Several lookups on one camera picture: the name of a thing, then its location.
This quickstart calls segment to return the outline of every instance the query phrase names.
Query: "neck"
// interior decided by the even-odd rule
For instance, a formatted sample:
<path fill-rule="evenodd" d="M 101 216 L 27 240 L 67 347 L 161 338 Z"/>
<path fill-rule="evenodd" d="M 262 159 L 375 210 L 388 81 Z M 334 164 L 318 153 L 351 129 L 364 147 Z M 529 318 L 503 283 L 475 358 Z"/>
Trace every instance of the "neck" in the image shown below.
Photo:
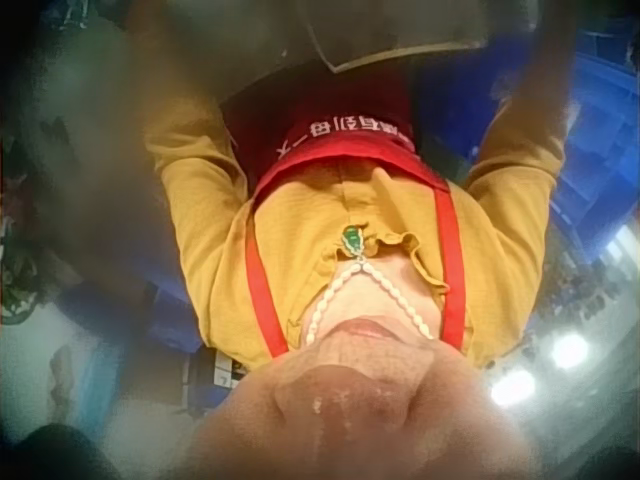
<path fill-rule="evenodd" d="M 415 269 L 411 259 L 406 254 L 396 251 L 368 261 L 392 282 L 420 314 L 432 334 L 438 337 L 442 323 L 441 312 L 429 286 Z M 339 262 L 334 278 L 339 277 L 353 264 L 353 260 Z M 305 344 L 304 339 L 318 301 L 310 305 L 304 314 L 302 345 Z M 321 339 L 342 322 L 362 317 L 376 318 L 382 326 L 403 338 L 421 336 L 405 311 L 367 275 L 355 276 L 336 294 L 323 315 L 316 336 Z"/>

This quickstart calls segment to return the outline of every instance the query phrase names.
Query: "red apron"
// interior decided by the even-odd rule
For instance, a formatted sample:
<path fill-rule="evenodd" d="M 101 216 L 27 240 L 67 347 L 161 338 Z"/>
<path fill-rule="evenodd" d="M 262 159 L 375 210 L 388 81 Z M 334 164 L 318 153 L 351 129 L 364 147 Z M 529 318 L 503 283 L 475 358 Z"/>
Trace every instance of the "red apron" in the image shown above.
<path fill-rule="evenodd" d="M 370 92 L 374 96 L 380 96 L 377 88 L 370 89 Z M 314 107 L 309 108 L 307 105 L 302 115 L 296 115 L 305 120 L 295 123 L 280 147 L 267 153 L 267 156 L 277 161 L 273 163 L 272 160 L 273 165 L 260 176 L 254 192 L 254 211 L 270 191 L 286 181 L 287 174 L 292 170 L 305 168 L 314 161 L 357 162 L 366 158 L 378 163 L 390 173 L 406 175 L 432 188 L 444 281 L 450 287 L 445 298 L 441 339 L 460 349 L 465 326 L 466 298 L 458 219 L 449 185 L 426 167 L 415 154 L 409 138 L 410 124 L 402 120 L 403 117 L 408 118 L 408 115 L 405 115 L 405 112 L 408 112 L 408 102 L 398 102 L 401 108 L 396 109 L 396 115 L 389 115 L 390 109 L 385 108 L 387 114 L 384 117 L 376 113 L 374 115 L 377 116 L 373 117 L 361 115 L 363 109 L 358 106 L 353 109 L 353 104 L 345 107 L 348 102 L 341 102 L 342 107 L 337 107 L 336 104 L 326 102 L 322 105 L 323 102 L 318 101 L 318 98 L 314 97 Z M 277 357 L 286 353 L 289 347 L 278 320 L 266 271 L 260 258 L 253 212 L 249 215 L 245 249 L 251 302 L 269 352 L 272 357 Z"/>

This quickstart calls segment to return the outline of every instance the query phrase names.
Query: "red strap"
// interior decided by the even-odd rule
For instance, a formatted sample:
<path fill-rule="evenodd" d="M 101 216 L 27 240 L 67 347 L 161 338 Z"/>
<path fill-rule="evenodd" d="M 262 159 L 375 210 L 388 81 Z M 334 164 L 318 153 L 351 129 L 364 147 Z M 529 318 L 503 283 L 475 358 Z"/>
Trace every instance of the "red strap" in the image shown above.
<path fill-rule="evenodd" d="M 282 172 L 294 166 L 323 158 L 332 158 L 336 161 L 354 157 L 356 159 L 371 158 L 383 165 L 395 167 L 429 185 L 433 188 L 435 195 L 444 281 L 450 287 L 443 312 L 442 340 L 460 349 L 465 327 L 464 266 L 458 219 L 448 184 L 424 166 L 413 153 L 393 144 L 390 139 L 385 139 L 379 134 L 364 136 L 358 134 L 348 137 L 341 136 L 342 138 L 340 136 L 334 137 L 334 135 L 327 136 L 322 142 L 309 144 L 304 149 L 301 148 L 289 155 L 288 158 L 276 163 L 260 181 L 255 193 L 256 199 L 273 185 L 274 180 Z M 258 251 L 253 215 L 249 216 L 247 224 L 246 271 L 251 301 L 260 330 L 269 352 L 273 357 L 277 357 L 288 351 L 288 345 L 280 327 L 267 275 Z"/>
<path fill-rule="evenodd" d="M 442 341 L 457 350 L 462 349 L 466 289 L 464 284 L 464 264 L 458 217 L 451 198 L 451 192 L 434 190 L 438 215 L 438 236 L 442 250 L 444 281 L 449 284 L 449 292 L 442 315 Z"/>
<path fill-rule="evenodd" d="M 264 270 L 260 252 L 258 251 L 252 216 L 249 216 L 249 221 L 247 222 L 245 255 L 253 311 L 256 312 L 262 338 L 267 343 L 269 353 L 273 358 L 276 358 L 288 352 L 289 346 L 278 321 L 278 313 L 276 312 L 276 306 L 273 303 L 269 282 L 267 281 L 267 272 Z"/>

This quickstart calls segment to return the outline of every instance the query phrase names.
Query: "apron strap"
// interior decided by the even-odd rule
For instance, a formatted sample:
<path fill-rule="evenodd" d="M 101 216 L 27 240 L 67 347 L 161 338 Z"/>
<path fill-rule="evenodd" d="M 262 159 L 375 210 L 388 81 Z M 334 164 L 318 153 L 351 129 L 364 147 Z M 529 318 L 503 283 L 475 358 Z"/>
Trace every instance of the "apron strap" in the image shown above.
<path fill-rule="evenodd" d="M 444 267 L 444 281 L 449 285 L 449 292 L 447 292 L 442 313 L 441 338 L 443 342 L 448 343 L 456 350 L 461 350 L 464 339 L 467 295 L 464 284 L 460 227 L 451 192 L 434 190 L 434 195 L 438 217 L 438 236 L 440 237 L 442 264 Z"/>
<path fill-rule="evenodd" d="M 258 326 L 269 353 L 273 358 L 276 358 L 283 353 L 287 353 L 289 346 L 278 321 L 278 313 L 276 312 L 276 306 L 273 303 L 269 282 L 267 281 L 267 272 L 264 269 L 264 264 L 258 251 L 253 215 L 249 215 L 247 222 L 245 257 L 253 311 L 256 312 Z"/>

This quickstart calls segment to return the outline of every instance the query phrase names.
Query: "pearl necklace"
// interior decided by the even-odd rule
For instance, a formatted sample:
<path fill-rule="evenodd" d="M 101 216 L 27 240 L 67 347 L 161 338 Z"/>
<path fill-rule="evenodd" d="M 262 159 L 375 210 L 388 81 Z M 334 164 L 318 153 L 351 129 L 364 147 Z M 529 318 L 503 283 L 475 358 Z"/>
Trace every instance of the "pearl necklace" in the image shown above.
<path fill-rule="evenodd" d="M 336 278 L 324 292 L 322 300 L 318 302 L 318 305 L 311 316 L 311 325 L 309 325 L 309 331 L 307 332 L 306 338 L 307 345 L 311 345 L 315 342 L 320 322 L 322 321 L 322 317 L 327 311 L 327 308 L 329 308 L 331 300 L 333 300 L 338 291 L 355 275 L 360 274 L 368 275 L 373 278 L 376 283 L 398 303 L 402 310 L 404 310 L 418 331 L 429 340 L 434 340 L 434 337 L 431 335 L 431 331 L 429 330 L 429 326 L 424 323 L 424 320 L 420 315 L 418 315 L 416 309 L 409 305 L 408 300 L 400 293 L 400 290 L 398 290 L 393 283 L 391 283 L 391 280 L 386 278 L 382 272 L 377 270 L 367 261 L 364 256 L 364 236 L 362 234 L 362 230 L 355 227 L 347 228 L 342 235 L 342 242 L 349 253 L 356 258 L 357 263 L 345 270 L 342 275 Z"/>

